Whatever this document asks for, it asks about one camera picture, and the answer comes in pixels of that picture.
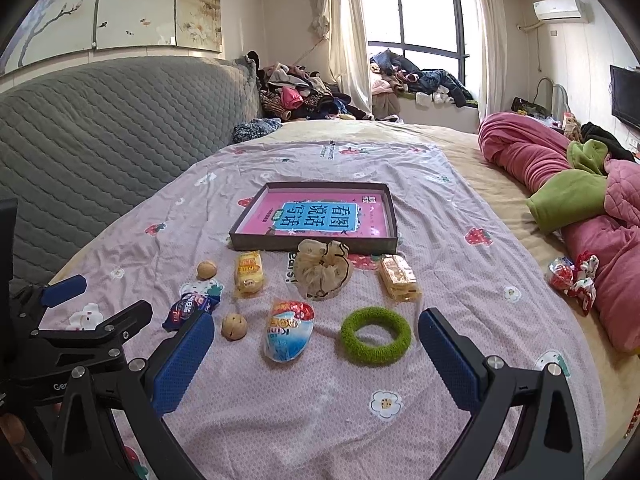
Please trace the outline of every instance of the red candy wrapper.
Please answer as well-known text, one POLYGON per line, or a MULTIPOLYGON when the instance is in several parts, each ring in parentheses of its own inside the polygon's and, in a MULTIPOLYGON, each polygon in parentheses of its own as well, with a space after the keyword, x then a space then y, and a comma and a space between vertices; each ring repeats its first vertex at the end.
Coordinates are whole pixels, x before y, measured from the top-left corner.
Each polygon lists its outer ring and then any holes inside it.
POLYGON ((588 316, 596 300, 596 271, 598 257, 584 252, 580 254, 574 264, 569 258, 556 258, 549 264, 546 280, 555 290, 564 292, 569 298, 577 298, 582 306, 582 312, 588 316))

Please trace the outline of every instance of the snack package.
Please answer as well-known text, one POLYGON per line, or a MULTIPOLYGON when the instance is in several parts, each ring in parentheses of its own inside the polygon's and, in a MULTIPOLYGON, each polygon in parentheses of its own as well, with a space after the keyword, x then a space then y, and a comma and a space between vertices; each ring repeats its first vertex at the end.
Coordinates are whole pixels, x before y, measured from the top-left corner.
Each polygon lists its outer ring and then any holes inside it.
POLYGON ((302 240, 293 263, 293 274, 302 295, 313 300, 336 296, 353 272, 348 256, 349 248, 336 240, 328 244, 302 240))
POLYGON ((162 323, 162 328, 167 332, 180 330, 180 327, 196 310, 205 310, 208 314, 211 314, 219 303, 219 296, 206 296, 196 292, 187 292, 169 309, 169 314, 166 317, 166 321, 162 323))
POLYGON ((264 285, 262 259, 258 251, 242 253, 236 261, 236 292, 241 296, 255 294, 264 285))
POLYGON ((585 316, 589 315, 596 300, 596 271, 599 264, 595 254, 584 252, 574 264, 569 258, 556 258, 549 264, 546 280, 555 290, 569 298, 577 298, 585 316))
POLYGON ((396 301, 413 301, 420 296, 418 281, 406 260, 398 254, 384 254, 378 266, 386 291, 396 301))
POLYGON ((302 301, 273 302, 264 337, 264 354, 277 363, 298 357, 309 342, 315 313, 302 301))

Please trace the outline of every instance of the white wall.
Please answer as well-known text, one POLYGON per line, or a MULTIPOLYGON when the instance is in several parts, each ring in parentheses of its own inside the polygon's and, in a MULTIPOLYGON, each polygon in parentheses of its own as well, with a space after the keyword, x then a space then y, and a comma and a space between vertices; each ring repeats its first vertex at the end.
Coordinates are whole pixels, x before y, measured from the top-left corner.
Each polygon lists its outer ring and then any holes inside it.
MULTIPOLYGON (((533 3, 539 0, 523 1, 527 25, 531 25, 536 22, 533 3)), ((555 23, 538 29, 541 72, 536 32, 528 33, 529 98, 533 99, 540 78, 547 76, 566 88, 569 106, 581 123, 591 121, 626 144, 633 140, 629 137, 631 129, 611 115, 609 65, 635 66, 638 60, 598 1, 581 1, 589 8, 589 23, 555 23), (551 36, 552 31, 558 35, 551 36)))
POLYGON ((437 105, 433 102, 424 107, 414 100, 400 98, 401 112, 399 117, 407 124, 426 124, 427 126, 444 126, 459 132, 476 134, 480 125, 477 108, 455 104, 437 105))
POLYGON ((255 50, 266 56, 266 35, 262 0, 221 0, 222 44, 220 54, 171 46, 129 47, 76 52, 25 66, 0 78, 0 92, 34 77, 80 64, 133 56, 199 56, 235 59, 255 50))
POLYGON ((529 94, 529 43, 526 33, 518 30, 524 24, 525 4, 522 0, 503 0, 507 21, 507 86, 502 109, 510 110, 514 97, 529 94))
MULTIPOLYGON (((318 42, 318 37, 310 30, 313 20, 311 0, 263 1, 268 54, 260 62, 263 66, 276 62, 294 63, 318 42)), ((320 71, 322 77, 329 80, 328 43, 321 42, 299 64, 306 66, 310 72, 320 71)))
POLYGON ((235 59, 250 50, 267 55, 263 0, 220 0, 222 54, 235 59))

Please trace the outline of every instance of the quilted headboard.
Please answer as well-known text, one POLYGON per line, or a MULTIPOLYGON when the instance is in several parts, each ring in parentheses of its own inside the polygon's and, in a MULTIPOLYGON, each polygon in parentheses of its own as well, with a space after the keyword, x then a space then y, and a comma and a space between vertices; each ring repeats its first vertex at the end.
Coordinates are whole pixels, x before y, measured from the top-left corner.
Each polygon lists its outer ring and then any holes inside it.
POLYGON ((259 110, 244 59, 108 60, 0 94, 0 199, 18 197, 12 290, 47 283, 259 110))

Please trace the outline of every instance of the screw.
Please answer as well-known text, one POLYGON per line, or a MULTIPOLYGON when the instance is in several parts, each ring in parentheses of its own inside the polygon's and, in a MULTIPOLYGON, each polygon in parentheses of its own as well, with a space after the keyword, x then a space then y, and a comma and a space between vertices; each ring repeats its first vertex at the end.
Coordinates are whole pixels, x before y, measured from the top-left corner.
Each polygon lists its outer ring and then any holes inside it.
POLYGON ((84 375, 84 367, 83 366, 77 366, 71 371, 71 376, 74 379, 79 379, 83 375, 84 375))
POLYGON ((129 363, 129 370, 132 372, 139 372, 140 370, 143 370, 145 366, 146 361, 143 358, 138 357, 129 363))
POLYGON ((556 377, 558 377, 558 375, 562 373, 562 368, 559 367, 556 363, 551 363, 548 367, 546 367, 546 369, 549 370, 549 373, 551 375, 555 375, 556 377))
POLYGON ((486 360, 486 363, 489 365, 489 368, 493 368, 494 370, 499 370, 504 366, 504 361, 497 355, 489 356, 486 360))

